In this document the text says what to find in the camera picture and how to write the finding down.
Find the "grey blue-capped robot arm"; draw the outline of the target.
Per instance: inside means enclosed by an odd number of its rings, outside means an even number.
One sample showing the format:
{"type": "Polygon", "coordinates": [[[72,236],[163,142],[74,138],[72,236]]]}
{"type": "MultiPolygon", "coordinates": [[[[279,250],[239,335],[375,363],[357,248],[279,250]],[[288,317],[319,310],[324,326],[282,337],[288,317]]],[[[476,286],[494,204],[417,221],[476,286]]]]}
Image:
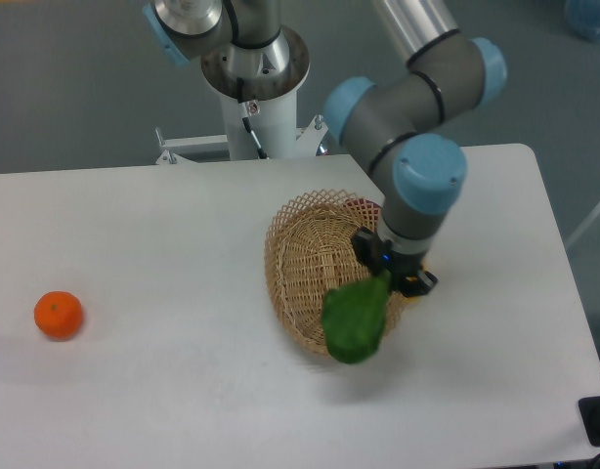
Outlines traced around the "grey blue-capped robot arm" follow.
{"type": "MultiPolygon", "coordinates": [[[[375,9],[407,73],[386,87],[345,80],[322,117],[384,196],[376,228],[353,235],[357,259],[375,275],[388,273],[391,290],[419,297],[436,285],[422,262],[467,172],[461,148],[436,129],[495,99],[507,67],[492,42],[464,37],[441,1],[378,1],[375,9]]],[[[279,2],[150,1],[143,13],[171,61],[199,60],[222,105],[231,159],[302,154],[296,94],[310,59],[281,22],[279,2]]]]}

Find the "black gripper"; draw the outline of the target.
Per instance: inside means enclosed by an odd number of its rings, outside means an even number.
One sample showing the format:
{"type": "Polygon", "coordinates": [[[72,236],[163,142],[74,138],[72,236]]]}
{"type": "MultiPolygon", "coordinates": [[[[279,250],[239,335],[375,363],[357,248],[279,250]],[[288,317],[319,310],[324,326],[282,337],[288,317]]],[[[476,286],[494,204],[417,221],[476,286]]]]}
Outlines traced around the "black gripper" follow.
{"type": "Polygon", "coordinates": [[[392,240],[375,239],[374,232],[367,227],[357,229],[351,243],[357,261],[372,274],[388,271],[390,287],[397,288],[405,297],[426,296],[438,284],[436,276],[422,270],[422,256],[419,253],[399,252],[392,240]]]}

